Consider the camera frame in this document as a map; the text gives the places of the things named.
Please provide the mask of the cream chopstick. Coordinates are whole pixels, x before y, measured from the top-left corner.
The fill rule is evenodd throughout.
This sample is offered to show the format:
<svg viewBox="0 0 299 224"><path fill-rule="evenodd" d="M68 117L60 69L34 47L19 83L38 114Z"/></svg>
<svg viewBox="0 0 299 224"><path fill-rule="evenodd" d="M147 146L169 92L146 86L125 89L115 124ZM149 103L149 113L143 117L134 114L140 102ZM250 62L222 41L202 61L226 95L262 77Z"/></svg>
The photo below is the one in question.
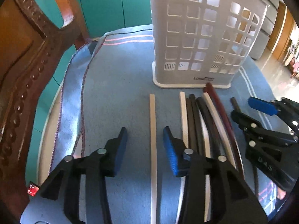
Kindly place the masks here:
<svg viewBox="0 0 299 224"><path fill-rule="evenodd" d="M186 95L185 92L181 91L179 93L180 100L180 115L181 115L181 127L182 127L182 140L186 147L189 146L189 136L188 136L188 125L187 125L187 106L186 106ZM180 181L180 194L178 201L178 209L176 216L176 224L179 223L179 218L182 209L182 202L184 198L184 187L185 187L186 178L182 177Z"/></svg>

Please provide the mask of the black chopstick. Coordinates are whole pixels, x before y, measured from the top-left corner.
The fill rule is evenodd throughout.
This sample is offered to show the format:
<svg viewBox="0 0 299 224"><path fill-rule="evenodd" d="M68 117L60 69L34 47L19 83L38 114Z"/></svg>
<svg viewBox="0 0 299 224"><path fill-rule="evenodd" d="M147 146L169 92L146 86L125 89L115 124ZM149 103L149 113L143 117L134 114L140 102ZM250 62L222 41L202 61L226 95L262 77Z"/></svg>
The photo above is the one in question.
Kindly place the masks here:
<svg viewBox="0 0 299 224"><path fill-rule="evenodd" d="M190 94L189 99L193 111L198 153L209 158L224 155L219 132L204 99L196 98L194 94Z"/></svg>
<svg viewBox="0 0 299 224"><path fill-rule="evenodd" d="M193 109L192 109L191 100L189 98L186 98L186 107L187 107L189 148L191 148L194 152L198 153L198 143L196 137Z"/></svg>

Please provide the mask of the white chopstick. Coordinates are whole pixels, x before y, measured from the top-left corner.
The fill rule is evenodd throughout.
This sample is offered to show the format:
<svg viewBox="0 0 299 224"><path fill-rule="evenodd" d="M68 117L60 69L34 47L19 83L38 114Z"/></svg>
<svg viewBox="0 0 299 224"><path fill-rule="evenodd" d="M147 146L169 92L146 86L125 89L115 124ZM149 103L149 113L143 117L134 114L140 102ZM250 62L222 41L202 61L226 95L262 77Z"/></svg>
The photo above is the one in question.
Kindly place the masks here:
<svg viewBox="0 0 299 224"><path fill-rule="evenodd" d="M223 147L224 147L224 150L226 153L226 157L228 158L228 160L232 164L232 166L235 167L235 169L237 169L233 150L232 150L231 144L229 142L229 138L228 138L228 135L224 128L224 125L222 123L222 120L219 116L219 113L217 112L216 107L214 106L214 103L212 102L208 93L203 93L203 99L204 99L204 101L210 111L210 114L212 115L212 118L216 124L216 128L217 128L219 135L221 137L221 140L223 142Z"/></svg>

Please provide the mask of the dark red chopstick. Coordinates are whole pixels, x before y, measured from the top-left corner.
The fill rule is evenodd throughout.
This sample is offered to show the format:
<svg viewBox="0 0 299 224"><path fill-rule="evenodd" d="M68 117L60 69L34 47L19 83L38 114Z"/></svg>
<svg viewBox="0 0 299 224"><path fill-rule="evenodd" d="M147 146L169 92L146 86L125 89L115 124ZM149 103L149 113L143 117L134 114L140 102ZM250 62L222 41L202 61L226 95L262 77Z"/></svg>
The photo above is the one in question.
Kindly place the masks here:
<svg viewBox="0 0 299 224"><path fill-rule="evenodd" d="M217 112L219 112L219 114L220 114L220 117L221 117L222 122L224 123L224 127L226 129L226 132L228 133L230 143L232 144L233 153L234 153L234 156L236 157L236 164L238 166L238 169L242 173L243 178L245 178L243 162L242 162L242 157L240 154L239 146L238 146L238 143L236 141L236 138L235 138L235 135L233 132L232 124L226 114L225 108L211 83L206 83L206 86L203 89L203 91L205 93L209 94L209 96L212 98L213 102L216 105Z"/></svg>

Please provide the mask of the cream chopstick alone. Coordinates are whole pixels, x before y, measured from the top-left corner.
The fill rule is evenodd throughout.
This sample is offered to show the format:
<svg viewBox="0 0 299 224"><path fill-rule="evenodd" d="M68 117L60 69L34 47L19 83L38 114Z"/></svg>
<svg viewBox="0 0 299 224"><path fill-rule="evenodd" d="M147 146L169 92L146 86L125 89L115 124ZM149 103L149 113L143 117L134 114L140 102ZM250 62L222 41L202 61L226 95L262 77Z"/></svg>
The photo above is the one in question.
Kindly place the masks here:
<svg viewBox="0 0 299 224"><path fill-rule="evenodd" d="M155 95L149 95L150 119L150 224L157 223L157 135L156 135L156 104Z"/></svg>

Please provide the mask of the small red display device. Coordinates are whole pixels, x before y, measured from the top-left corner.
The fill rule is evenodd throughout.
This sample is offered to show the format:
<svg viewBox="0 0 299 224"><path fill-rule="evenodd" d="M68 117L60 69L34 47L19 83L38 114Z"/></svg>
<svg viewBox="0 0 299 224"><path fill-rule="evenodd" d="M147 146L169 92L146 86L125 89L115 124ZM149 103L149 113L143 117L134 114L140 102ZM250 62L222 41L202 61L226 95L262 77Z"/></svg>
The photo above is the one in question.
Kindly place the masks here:
<svg viewBox="0 0 299 224"><path fill-rule="evenodd" d="M39 191L40 187L33 182L30 182L27 188L27 193L29 196L34 197Z"/></svg>

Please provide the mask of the white plastic utensil basket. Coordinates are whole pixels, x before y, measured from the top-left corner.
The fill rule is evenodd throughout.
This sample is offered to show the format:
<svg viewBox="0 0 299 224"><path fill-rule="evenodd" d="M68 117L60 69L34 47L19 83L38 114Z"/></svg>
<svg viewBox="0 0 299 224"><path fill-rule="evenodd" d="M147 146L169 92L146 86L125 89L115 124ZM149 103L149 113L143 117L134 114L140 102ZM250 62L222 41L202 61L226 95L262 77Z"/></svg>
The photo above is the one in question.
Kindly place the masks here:
<svg viewBox="0 0 299 224"><path fill-rule="evenodd" d="M150 0L152 77L161 88L227 89L266 16L263 0Z"/></svg>

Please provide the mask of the blue striped cloth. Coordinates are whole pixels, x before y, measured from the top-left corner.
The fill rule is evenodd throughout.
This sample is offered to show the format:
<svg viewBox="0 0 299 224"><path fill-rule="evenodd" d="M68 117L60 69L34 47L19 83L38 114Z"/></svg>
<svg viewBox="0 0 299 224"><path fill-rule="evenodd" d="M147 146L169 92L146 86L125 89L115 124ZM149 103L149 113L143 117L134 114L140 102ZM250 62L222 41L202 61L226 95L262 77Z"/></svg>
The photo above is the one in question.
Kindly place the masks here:
<svg viewBox="0 0 299 224"><path fill-rule="evenodd" d="M152 81L152 26L119 29L79 50L66 72L61 118L52 166L85 138L88 155L107 140L128 131L120 173L107 179L113 223L150 222L150 94L156 98L158 148L158 223L174 223L179 179L171 173L162 143L169 126L181 136L179 90L162 89Z"/></svg>

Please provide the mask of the silver refrigerator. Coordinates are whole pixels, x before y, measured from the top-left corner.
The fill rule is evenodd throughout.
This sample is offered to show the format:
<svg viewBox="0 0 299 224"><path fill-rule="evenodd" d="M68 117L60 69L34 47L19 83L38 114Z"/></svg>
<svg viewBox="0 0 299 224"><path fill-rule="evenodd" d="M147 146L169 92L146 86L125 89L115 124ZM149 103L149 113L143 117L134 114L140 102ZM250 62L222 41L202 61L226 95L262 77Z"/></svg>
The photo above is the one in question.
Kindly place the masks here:
<svg viewBox="0 0 299 224"><path fill-rule="evenodd" d="M260 32L255 40L255 43L249 53L249 56L253 60L259 60L263 54L266 45L269 42L270 35L274 29L274 25L277 18L279 0L263 0L267 3L266 16L261 26Z"/></svg>

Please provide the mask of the carved wooden chair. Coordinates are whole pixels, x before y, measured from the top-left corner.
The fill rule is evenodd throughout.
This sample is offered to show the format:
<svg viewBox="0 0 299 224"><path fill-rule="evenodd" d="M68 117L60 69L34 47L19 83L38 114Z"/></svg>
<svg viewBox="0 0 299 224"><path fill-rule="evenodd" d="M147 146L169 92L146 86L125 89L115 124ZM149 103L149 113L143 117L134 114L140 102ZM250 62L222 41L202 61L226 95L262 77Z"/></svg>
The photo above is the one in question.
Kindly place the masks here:
<svg viewBox="0 0 299 224"><path fill-rule="evenodd" d="M64 52L89 33L77 0L55 0L57 27L35 0L1 0L1 223L19 223L29 203L25 167L38 99Z"/></svg>

